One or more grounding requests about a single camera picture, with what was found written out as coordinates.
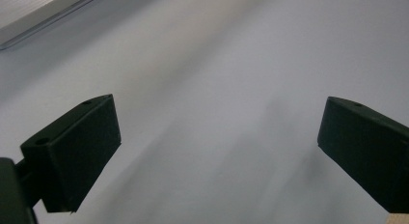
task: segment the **black plastic piece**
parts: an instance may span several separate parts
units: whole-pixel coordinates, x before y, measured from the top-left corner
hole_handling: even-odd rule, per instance
[[[27,206],[14,163],[8,158],[0,158],[0,223],[37,223],[33,210]]]
[[[328,98],[319,147],[385,210],[409,213],[409,128],[364,105]]]
[[[41,199],[42,183],[33,173],[24,159],[15,165],[21,187],[29,207],[33,207]]]
[[[77,211],[121,144],[112,95],[82,102],[22,144],[48,212]]]

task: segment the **white backdrop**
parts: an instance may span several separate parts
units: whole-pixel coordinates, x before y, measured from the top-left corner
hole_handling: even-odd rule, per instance
[[[0,52],[0,153],[113,94],[123,144],[67,223],[385,223],[316,144],[326,98],[409,126],[409,0],[96,0]]]

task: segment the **gray surface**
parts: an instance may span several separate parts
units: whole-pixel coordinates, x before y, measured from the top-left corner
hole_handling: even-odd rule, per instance
[[[1,153],[113,93],[122,146],[41,223],[385,223],[316,136],[328,96],[409,126],[407,2],[96,0],[0,54]]]

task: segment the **white floor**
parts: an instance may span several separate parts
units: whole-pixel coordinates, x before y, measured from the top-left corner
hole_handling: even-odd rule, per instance
[[[317,146],[326,98],[409,126],[409,0],[96,0],[0,52],[0,153],[114,94],[123,144],[40,224],[385,223]]]

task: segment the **screw hole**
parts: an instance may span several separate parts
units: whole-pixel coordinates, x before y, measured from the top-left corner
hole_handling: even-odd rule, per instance
[[[43,145],[43,144],[46,144],[48,141],[50,141],[49,138],[42,138],[42,139],[39,139],[38,141],[36,141],[36,144],[37,145]]]

